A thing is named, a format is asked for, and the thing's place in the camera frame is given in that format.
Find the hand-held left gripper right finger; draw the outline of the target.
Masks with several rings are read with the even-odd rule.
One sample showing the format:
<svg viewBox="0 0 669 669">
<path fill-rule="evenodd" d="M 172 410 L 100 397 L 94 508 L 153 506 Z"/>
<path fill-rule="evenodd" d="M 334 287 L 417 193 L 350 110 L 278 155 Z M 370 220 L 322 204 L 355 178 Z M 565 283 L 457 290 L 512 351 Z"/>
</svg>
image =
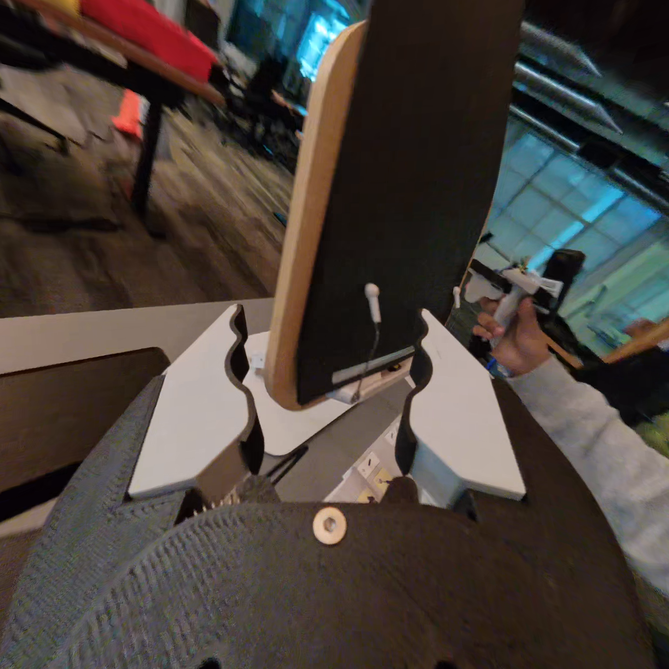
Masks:
<svg viewBox="0 0 669 669">
<path fill-rule="evenodd" d="M 454 508 L 467 491 L 521 501 L 526 487 L 492 377 L 426 309 L 395 441 L 423 505 Z"/>
</svg>

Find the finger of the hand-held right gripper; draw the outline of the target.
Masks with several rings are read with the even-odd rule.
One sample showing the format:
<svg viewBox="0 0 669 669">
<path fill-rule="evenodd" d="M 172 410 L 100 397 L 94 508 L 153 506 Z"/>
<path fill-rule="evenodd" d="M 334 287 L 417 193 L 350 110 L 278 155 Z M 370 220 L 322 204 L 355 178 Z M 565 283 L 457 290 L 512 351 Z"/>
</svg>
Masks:
<svg viewBox="0 0 669 669">
<path fill-rule="evenodd" d="M 470 272 L 464 288 L 464 300 L 470 304 L 483 299 L 492 300 L 492 282 L 478 272 Z"/>
</svg>

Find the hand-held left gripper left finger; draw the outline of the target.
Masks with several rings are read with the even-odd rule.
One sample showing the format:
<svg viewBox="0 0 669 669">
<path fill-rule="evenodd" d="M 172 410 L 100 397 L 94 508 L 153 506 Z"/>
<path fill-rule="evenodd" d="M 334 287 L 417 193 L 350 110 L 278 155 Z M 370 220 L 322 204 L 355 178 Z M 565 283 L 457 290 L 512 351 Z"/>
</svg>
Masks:
<svg viewBox="0 0 669 669">
<path fill-rule="evenodd" d="M 129 497 L 195 490 L 222 501 L 259 472 L 264 439 L 244 385 L 247 336 L 244 307 L 232 305 L 163 374 Z"/>
</svg>

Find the person's right forearm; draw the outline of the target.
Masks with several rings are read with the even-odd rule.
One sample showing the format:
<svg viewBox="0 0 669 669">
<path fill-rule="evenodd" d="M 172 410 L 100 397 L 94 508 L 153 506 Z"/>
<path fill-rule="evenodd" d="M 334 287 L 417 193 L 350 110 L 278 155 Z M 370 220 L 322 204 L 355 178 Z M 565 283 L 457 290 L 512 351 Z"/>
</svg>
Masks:
<svg viewBox="0 0 669 669">
<path fill-rule="evenodd" d="M 633 569 L 668 596 L 668 459 L 552 356 L 508 383 L 586 483 Z"/>
</svg>

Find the person's right hand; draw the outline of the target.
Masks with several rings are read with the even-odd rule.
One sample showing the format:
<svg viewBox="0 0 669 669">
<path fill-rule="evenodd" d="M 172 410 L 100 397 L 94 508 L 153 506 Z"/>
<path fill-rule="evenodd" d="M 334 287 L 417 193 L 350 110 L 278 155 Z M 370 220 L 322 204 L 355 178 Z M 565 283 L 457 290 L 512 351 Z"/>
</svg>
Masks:
<svg viewBox="0 0 669 669">
<path fill-rule="evenodd" d="M 499 302 L 481 297 L 482 307 L 473 334 L 487 340 L 493 357 L 511 377 L 528 374 L 550 358 L 550 352 L 540 330 L 535 308 L 530 297 L 523 299 L 507 328 L 494 318 Z"/>
</svg>

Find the large glass window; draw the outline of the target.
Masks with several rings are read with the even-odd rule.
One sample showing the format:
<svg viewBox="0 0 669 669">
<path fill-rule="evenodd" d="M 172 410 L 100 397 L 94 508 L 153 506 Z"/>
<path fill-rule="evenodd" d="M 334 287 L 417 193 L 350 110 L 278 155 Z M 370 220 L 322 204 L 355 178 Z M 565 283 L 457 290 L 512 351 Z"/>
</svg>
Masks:
<svg viewBox="0 0 669 669">
<path fill-rule="evenodd" d="M 585 255 L 560 316 L 600 357 L 631 325 L 668 317 L 668 217 L 535 134 L 510 126 L 478 258 L 542 273 L 558 249 Z"/>
</svg>

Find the light wooden table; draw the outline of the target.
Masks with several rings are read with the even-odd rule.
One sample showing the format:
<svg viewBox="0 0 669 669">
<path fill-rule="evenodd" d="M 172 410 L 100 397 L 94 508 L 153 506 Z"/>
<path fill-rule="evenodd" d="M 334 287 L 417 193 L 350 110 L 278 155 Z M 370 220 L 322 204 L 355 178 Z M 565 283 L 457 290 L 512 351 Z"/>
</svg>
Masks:
<svg viewBox="0 0 669 669">
<path fill-rule="evenodd" d="M 668 347 L 668 318 L 655 323 L 645 320 L 635 321 L 627 328 L 629 341 L 603 358 L 606 364 L 613 364 L 631 356 L 640 355 L 652 348 Z"/>
</svg>

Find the black felt panel wooden edge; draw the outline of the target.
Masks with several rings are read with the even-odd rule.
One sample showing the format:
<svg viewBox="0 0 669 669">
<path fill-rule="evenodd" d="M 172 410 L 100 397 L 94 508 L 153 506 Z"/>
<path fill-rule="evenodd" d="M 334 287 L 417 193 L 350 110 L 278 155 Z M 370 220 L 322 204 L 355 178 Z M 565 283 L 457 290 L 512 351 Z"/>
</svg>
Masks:
<svg viewBox="0 0 669 669">
<path fill-rule="evenodd" d="M 298 153 L 265 384 L 288 410 L 414 354 L 489 216 L 525 1 L 369 1 L 327 48 Z"/>
</svg>

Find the grey metal pipe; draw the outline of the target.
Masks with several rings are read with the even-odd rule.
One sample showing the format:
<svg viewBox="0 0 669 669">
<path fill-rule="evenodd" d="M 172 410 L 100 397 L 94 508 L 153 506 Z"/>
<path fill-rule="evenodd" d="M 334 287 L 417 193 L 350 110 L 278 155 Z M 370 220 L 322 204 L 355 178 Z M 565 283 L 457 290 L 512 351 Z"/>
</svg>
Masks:
<svg viewBox="0 0 669 669">
<path fill-rule="evenodd" d="M 536 99 L 550 100 L 617 134 L 623 134 L 623 129 L 609 111 L 600 102 L 583 93 L 546 76 L 523 62 L 514 64 L 514 77 L 516 87 Z"/>
<path fill-rule="evenodd" d="M 562 63 L 602 77 L 600 68 L 581 46 L 528 21 L 521 23 L 521 51 L 543 64 Z"/>
<path fill-rule="evenodd" d="M 509 105 L 509 112 L 515 119 L 525 123 L 531 131 L 548 139 L 552 144 L 558 146 L 564 152 L 577 154 L 580 151 L 581 143 L 552 128 L 538 118 L 535 118 L 521 107 L 511 104 Z"/>
</svg>

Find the dark office chair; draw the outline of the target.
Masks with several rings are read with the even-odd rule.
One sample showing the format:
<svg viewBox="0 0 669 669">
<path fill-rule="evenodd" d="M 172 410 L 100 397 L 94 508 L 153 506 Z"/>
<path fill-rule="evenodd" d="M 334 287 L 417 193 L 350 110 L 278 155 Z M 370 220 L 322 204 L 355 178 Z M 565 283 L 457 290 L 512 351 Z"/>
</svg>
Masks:
<svg viewBox="0 0 669 669">
<path fill-rule="evenodd" d="M 249 113 L 251 152 L 282 164 L 295 173 L 305 117 L 297 112 L 278 90 L 288 67 L 288 58 L 266 54 L 244 92 Z"/>
</svg>

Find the orange object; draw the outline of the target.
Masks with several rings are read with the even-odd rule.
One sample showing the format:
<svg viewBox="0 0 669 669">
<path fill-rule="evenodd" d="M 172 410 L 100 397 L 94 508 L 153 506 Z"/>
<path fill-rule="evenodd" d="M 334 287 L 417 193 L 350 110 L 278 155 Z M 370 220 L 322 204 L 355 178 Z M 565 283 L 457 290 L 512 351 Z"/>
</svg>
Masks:
<svg viewBox="0 0 669 669">
<path fill-rule="evenodd" d="M 113 128 L 127 138 L 141 142 L 143 139 L 143 98 L 126 89 L 121 99 L 119 111 L 112 117 Z"/>
</svg>

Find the wooden table with black legs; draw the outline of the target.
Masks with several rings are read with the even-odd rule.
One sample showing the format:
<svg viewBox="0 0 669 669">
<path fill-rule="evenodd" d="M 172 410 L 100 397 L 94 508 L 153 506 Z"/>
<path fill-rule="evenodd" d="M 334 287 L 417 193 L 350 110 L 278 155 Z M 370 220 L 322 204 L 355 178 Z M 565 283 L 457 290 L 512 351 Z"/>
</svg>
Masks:
<svg viewBox="0 0 669 669">
<path fill-rule="evenodd" d="M 147 99 L 146 125 L 129 200 L 147 233 L 164 238 L 163 226 L 147 216 L 163 109 L 178 107 L 187 93 L 213 105 L 222 105 L 223 96 L 95 21 L 46 1 L 2 1 L 1 37 Z"/>
</svg>

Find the red cushion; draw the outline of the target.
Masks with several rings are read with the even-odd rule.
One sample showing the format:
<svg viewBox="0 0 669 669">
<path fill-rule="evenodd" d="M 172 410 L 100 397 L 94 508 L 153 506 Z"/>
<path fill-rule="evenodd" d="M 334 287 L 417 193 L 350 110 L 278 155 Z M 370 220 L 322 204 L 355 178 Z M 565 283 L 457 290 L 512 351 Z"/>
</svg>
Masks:
<svg viewBox="0 0 669 669">
<path fill-rule="evenodd" d="M 82 15 L 153 54 L 188 76 L 207 83 L 217 58 L 190 31 L 146 1 L 80 1 Z"/>
</svg>

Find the white panel base plate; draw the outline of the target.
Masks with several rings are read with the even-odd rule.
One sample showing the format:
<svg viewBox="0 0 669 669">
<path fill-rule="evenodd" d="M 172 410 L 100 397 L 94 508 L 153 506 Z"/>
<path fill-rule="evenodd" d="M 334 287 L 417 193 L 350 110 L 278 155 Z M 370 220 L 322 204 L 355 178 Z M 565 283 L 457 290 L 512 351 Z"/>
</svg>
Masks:
<svg viewBox="0 0 669 669">
<path fill-rule="evenodd" d="M 266 353 L 268 341 L 269 332 L 248 336 L 245 344 L 248 363 L 253 353 Z M 274 401 L 265 387 L 264 376 L 255 376 L 249 368 L 244 385 L 254 399 L 263 431 L 265 453 L 274 457 L 288 455 L 354 407 L 376 406 L 392 392 L 408 390 L 407 375 L 411 362 L 411 358 L 403 361 L 398 372 L 384 372 L 385 381 L 383 384 L 378 383 L 376 388 L 372 388 L 371 381 L 365 380 L 361 401 L 356 404 L 341 401 L 340 392 L 336 391 L 335 398 L 327 397 L 314 406 L 296 411 L 285 409 Z"/>
</svg>

